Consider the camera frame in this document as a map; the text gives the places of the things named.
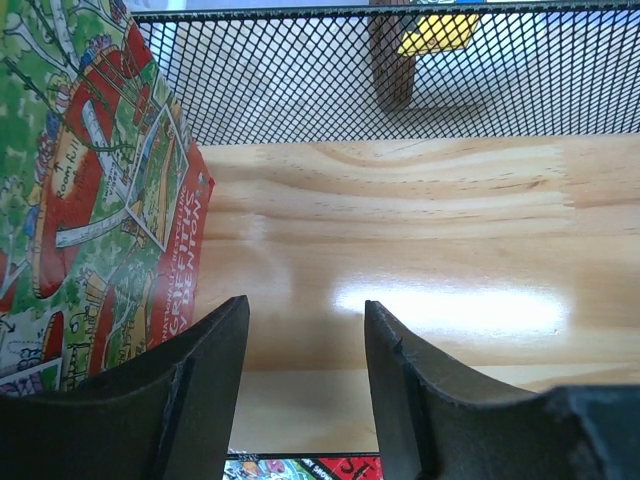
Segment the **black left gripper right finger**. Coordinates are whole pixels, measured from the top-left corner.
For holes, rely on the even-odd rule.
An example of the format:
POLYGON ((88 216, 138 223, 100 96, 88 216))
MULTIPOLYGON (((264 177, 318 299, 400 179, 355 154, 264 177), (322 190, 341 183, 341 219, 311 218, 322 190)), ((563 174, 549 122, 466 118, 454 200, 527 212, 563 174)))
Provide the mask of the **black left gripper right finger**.
POLYGON ((372 410, 387 479, 636 479, 639 388, 542 393, 487 376, 365 304, 372 410))

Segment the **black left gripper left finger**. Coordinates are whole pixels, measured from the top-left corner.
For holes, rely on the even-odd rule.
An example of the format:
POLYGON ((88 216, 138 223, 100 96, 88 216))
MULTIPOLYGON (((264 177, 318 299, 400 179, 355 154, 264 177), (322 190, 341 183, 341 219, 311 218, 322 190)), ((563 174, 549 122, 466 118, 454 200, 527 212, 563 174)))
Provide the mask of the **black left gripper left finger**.
POLYGON ((248 327, 233 297, 75 390, 3 396, 2 478, 222 478, 248 327))

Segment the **red back cover book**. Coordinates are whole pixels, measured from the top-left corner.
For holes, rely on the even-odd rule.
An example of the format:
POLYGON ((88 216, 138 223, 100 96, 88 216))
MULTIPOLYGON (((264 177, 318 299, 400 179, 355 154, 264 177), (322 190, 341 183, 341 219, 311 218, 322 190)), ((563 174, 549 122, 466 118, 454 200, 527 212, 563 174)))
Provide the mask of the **red back cover book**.
POLYGON ((214 182, 173 26, 1 5, 1 393, 72 390, 192 326, 214 182))

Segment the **red treehouse book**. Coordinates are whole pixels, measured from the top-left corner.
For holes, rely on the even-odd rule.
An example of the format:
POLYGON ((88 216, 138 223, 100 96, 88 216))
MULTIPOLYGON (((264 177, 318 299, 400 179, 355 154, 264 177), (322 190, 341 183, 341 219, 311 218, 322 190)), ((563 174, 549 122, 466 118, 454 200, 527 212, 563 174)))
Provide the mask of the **red treehouse book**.
POLYGON ((382 480, 377 453, 230 453, 223 479, 382 480))

